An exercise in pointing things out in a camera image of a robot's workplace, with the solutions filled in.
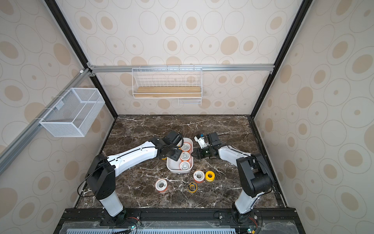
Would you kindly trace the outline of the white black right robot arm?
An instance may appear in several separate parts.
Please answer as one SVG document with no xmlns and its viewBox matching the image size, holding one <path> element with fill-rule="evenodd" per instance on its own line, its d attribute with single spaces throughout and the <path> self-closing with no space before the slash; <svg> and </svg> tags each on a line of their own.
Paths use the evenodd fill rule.
<svg viewBox="0 0 374 234">
<path fill-rule="evenodd" d="M 242 191 L 233 205 L 236 214 L 246 215 L 256 201 L 273 189 L 275 179 L 262 154 L 246 153 L 222 143 L 216 132 L 194 137 L 199 148 L 192 153 L 196 159 L 217 158 L 237 167 Z"/>
</svg>

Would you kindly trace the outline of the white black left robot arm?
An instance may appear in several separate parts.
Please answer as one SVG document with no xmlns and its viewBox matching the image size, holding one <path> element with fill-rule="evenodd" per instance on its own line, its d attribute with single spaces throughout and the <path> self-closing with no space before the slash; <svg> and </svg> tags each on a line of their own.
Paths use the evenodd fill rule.
<svg viewBox="0 0 374 234">
<path fill-rule="evenodd" d="M 170 131 L 165 137 L 153 137 L 143 144 L 125 152 L 94 157 L 84 181 L 111 217 L 125 214 L 116 193 L 116 177 L 144 161 L 154 158 L 170 158 L 177 161 L 184 139 L 181 133 Z"/>
</svg>

